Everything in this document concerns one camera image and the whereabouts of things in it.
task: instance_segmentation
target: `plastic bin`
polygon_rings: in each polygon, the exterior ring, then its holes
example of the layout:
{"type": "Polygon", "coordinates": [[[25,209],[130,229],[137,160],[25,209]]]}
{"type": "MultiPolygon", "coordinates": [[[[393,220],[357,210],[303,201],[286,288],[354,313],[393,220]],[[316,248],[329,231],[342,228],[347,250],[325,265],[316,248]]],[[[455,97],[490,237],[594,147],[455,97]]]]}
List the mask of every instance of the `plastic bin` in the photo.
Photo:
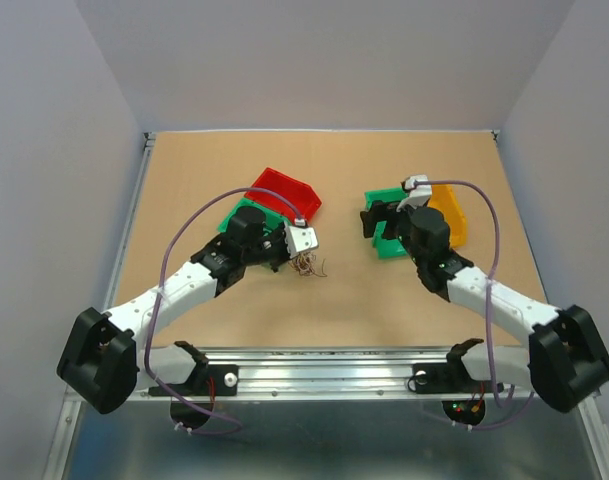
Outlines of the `plastic bin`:
{"type": "Polygon", "coordinates": [[[235,208],[233,208],[233,210],[231,210],[231,213],[229,213],[226,218],[222,221],[222,223],[220,223],[220,225],[217,227],[217,231],[222,233],[226,231],[226,227],[228,226],[228,220],[233,216],[233,214],[235,212],[237,212],[237,209],[240,207],[255,207],[255,208],[259,208],[260,210],[262,210],[265,214],[266,214],[266,226],[268,228],[270,228],[271,230],[275,229],[279,224],[283,223],[285,220],[289,223],[292,224],[292,222],[286,218],[283,215],[280,215],[279,213],[275,213],[273,210],[266,208],[263,205],[260,205],[259,203],[255,203],[251,200],[249,200],[248,198],[242,198],[237,205],[235,205],[235,208]]]}
{"type": "MultiPolygon", "coordinates": [[[[448,185],[434,185],[431,200],[428,206],[442,212],[446,223],[451,229],[450,243],[451,247],[458,248],[466,243],[466,217],[462,212],[462,208],[457,202],[455,192],[448,185]]],[[[385,190],[373,190],[365,192],[366,208],[368,209],[375,200],[383,202],[397,202],[406,197],[406,193],[401,187],[389,188],[385,190]]],[[[384,232],[385,223],[380,222],[375,228],[372,244],[377,250],[378,258],[393,258],[406,255],[406,250],[399,240],[384,240],[382,233],[384,232]]]]}
{"type": "MultiPolygon", "coordinates": [[[[254,187],[261,187],[279,193],[291,201],[307,221],[313,219],[313,215],[322,205],[313,188],[307,183],[300,182],[294,178],[284,175],[272,168],[266,168],[253,183],[254,187]]],[[[293,211],[277,198],[268,193],[246,192],[244,195],[249,200],[269,208],[270,210],[287,217],[291,223],[295,221],[293,211]]]]}

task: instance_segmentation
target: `brown cord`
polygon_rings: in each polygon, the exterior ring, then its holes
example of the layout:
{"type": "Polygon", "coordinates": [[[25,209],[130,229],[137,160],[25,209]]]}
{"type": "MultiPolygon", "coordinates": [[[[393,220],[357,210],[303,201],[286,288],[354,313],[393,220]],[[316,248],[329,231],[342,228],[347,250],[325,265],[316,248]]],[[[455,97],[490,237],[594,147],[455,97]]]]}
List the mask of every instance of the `brown cord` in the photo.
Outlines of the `brown cord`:
{"type": "Polygon", "coordinates": [[[315,268],[316,260],[317,257],[314,253],[306,252],[300,253],[297,257],[288,262],[288,264],[302,277],[310,277],[311,275],[321,278],[327,277],[328,275],[324,273],[324,262],[326,259],[322,260],[322,265],[319,272],[315,268]]]}

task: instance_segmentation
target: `tan tabletop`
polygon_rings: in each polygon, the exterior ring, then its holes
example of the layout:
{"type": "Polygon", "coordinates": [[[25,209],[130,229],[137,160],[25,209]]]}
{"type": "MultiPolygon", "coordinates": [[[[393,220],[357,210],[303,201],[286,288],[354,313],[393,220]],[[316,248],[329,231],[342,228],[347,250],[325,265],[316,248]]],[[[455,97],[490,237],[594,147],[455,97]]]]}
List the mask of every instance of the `tan tabletop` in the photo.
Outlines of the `tan tabletop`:
{"type": "MultiPolygon", "coordinates": [[[[265,167],[313,186],[323,205],[312,221],[327,278],[247,269],[244,280],[160,332],[156,345],[450,346],[484,336],[478,315],[428,293],[408,258],[378,260],[362,238],[364,192],[391,188],[408,175],[462,179],[491,197],[500,219],[498,279],[544,300],[533,258],[490,133],[203,132],[157,136],[126,254],[117,303],[153,286],[171,237],[214,196],[249,186],[265,167]]],[[[491,216],[473,191],[455,187],[468,220],[458,251],[487,270],[491,216]]],[[[240,197],[212,207],[175,248],[168,273],[215,236],[240,197]]],[[[514,343],[496,329],[499,343],[514,343]]]]}

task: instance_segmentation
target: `green plastic tray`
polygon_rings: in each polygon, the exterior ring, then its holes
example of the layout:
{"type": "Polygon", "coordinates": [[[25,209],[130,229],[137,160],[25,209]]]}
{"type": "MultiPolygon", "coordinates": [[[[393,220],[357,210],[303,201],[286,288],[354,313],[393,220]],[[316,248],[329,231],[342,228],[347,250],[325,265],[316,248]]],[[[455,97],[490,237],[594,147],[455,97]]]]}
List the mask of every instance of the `green plastic tray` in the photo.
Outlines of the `green plastic tray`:
{"type": "Polygon", "coordinates": [[[280,215],[279,213],[275,213],[273,210],[270,210],[262,205],[260,205],[259,203],[255,203],[252,200],[249,200],[247,198],[242,198],[242,200],[240,200],[237,205],[235,205],[235,208],[233,208],[233,210],[231,210],[231,213],[229,213],[226,218],[222,221],[222,223],[220,223],[219,227],[217,227],[217,231],[222,233],[226,231],[226,227],[228,226],[228,221],[229,219],[233,216],[233,214],[235,212],[237,212],[237,209],[240,207],[255,207],[255,208],[259,208],[260,210],[262,210],[265,214],[266,214],[266,226],[268,228],[270,228],[271,230],[274,230],[279,224],[284,223],[284,221],[288,222],[290,225],[290,221],[288,218],[286,218],[283,215],[280,215]]]}
{"type": "MultiPolygon", "coordinates": [[[[406,193],[401,187],[398,188],[387,188],[385,190],[372,190],[370,192],[364,192],[366,198],[366,208],[368,209],[375,200],[381,200],[383,202],[397,202],[406,198],[406,193]]],[[[382,232],[386,227],[385,222],[380,222],[375,227],[375,234],[373,235],[372,245],[377,250],[378,258],[393,258],[406,256],[406,250],[400,243],[399,240],[384,240],[382,238],[382,232]]]]}

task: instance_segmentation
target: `metal table frame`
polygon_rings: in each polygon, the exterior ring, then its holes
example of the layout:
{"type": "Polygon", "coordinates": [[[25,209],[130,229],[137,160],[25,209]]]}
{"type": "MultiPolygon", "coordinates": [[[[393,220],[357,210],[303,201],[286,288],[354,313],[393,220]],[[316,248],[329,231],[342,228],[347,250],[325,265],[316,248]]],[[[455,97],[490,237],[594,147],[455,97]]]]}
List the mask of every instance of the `metal table frame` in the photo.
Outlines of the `metal table frame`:
{"type": "MultiPolygon", "coordinates": [[[[147,173],[155,134],[146,134],[142,164],[131,199],[128,219],[119,245],[115,266],[104,301],[107,309],[119,285],[124,255],[137,212],[147,173]]],[[[411,367],[424,362],[445,361],[448,348],[312,348],[312,349],[207,349],[211,363],[236,363],[240,366],[238,395],[222,397],[220,402],[254,401],[354,401],[354,400],[427,400],[457,398],[452,394],[421,395],[409,392],[406,380],[411,367]]],[[[517,392],[525,397],[527,392],[517,392]]],[[[168,402],[168,398],[132,395],[129,402],[168,402]]],[[[75,447],[75,432],[82,422],[83,399],[70,388],[55,431],[55,437],[44,473],[45,480],[65,478],[69,457],[75,447]]],[[[609,479],[609,432],[594,398],[578,406],[584,428],[603,479],[609,479]]]]}

